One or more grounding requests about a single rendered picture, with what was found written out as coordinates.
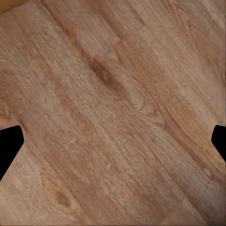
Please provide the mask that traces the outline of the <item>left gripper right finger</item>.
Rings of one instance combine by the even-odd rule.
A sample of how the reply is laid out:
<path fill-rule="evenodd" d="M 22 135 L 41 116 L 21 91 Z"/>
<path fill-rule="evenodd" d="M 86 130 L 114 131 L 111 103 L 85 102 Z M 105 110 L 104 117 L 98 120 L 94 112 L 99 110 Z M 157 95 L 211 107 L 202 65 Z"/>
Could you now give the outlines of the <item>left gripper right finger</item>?
<path fill-rule="evenodd" d="M 226 162 L 226 127 L 215 126 L 212 134 L 212 143 Z"/>

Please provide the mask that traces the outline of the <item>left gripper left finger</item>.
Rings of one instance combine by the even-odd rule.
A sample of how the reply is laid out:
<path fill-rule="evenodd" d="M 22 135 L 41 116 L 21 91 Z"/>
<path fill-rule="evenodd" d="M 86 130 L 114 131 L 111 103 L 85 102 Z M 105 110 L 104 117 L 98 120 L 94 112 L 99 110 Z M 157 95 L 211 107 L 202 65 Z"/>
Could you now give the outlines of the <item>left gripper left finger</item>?
<path fill-rule="evenodd" d="M 0 181 L 24 143 L 19 125 L 0 130 Z"/>

